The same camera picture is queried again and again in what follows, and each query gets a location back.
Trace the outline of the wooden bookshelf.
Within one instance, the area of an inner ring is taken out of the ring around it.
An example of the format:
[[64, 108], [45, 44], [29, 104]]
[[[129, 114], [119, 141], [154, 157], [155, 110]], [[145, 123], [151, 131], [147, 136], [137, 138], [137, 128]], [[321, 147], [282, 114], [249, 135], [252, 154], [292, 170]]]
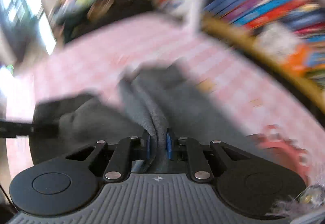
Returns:
[[205, 0], [203, 29], [324, 110], [324, 0]]

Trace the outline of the pink checkered cartoon table mat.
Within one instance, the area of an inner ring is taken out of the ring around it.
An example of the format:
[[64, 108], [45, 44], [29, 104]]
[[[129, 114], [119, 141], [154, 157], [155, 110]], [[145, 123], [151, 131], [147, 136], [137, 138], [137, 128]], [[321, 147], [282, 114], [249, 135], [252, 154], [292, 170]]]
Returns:
[[265, 145], [288, 151], [307, 176], [324, 163], [324, 128], [279, 82], [222, 42], [189, 34], [155, 13], [87, 34], [13, 78], [6, 117], [31, 121], [37, 102], [83, 91], [119, 105], [117, 84], [125, 70], [174, 61], [244, 135], [279, 133], [280, 139]]

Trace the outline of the grey knit garment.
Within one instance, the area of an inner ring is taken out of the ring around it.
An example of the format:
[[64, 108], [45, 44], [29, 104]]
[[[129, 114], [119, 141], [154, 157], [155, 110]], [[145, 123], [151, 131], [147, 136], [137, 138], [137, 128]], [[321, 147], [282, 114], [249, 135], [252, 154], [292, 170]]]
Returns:
[[166, 133], [187, 136], [208, 144], [221, 140], [258, 155], [259, 149], [217, 108], [212, 99], [182, 74], [177, 65], [146, 67], [135, 75], [124, 75], [118, 84], [122, 110], [82, 93], [74, 97], [36, 104], [34, 123], [56, 123], [58, 136], [30, 138], [34, 164], [105, 140], [115, 144], [128, 136], [148, 132], [152, 149], [144, 168], [149, 172], [168, 170]]

